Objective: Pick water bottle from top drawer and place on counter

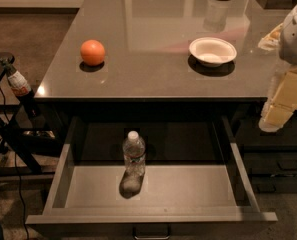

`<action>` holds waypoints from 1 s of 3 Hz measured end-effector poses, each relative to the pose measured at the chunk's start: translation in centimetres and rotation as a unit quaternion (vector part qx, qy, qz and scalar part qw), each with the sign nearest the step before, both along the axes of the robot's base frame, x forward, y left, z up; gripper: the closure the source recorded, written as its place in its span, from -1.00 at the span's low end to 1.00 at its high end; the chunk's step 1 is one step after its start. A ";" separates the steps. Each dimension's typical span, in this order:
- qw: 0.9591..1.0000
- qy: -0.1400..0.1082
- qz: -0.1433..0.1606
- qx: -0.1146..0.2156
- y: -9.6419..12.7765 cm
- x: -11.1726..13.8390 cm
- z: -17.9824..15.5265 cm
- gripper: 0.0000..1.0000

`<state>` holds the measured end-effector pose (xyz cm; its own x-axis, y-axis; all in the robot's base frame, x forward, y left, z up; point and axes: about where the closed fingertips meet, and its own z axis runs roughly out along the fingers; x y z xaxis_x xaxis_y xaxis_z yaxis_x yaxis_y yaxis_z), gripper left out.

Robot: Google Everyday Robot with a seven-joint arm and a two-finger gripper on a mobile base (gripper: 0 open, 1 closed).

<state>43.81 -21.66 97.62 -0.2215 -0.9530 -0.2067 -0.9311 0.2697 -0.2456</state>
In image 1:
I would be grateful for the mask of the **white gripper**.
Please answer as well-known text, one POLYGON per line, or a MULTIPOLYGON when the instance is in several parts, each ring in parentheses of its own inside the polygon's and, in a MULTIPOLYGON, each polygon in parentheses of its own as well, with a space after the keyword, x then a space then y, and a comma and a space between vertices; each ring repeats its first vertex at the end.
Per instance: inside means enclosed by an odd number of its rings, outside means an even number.
MULTIPOLYGON (((297 65, 297 5, 285 17, 280 32, 279 56, 289 64, 297 65)), ((291 66, 283 76, 272 99, 272 104, 297 110, 297 66, 291 66)))

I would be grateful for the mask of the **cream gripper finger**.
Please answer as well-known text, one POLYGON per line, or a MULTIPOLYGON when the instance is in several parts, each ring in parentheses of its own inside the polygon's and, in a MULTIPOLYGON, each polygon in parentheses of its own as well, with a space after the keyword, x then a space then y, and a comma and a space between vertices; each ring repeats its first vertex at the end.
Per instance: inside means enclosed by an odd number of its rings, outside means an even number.
POLYGON ((266 103, 261 112, 259 128, 264 132, 277 132, 292 115, 293 113, 287 109, 266 103))

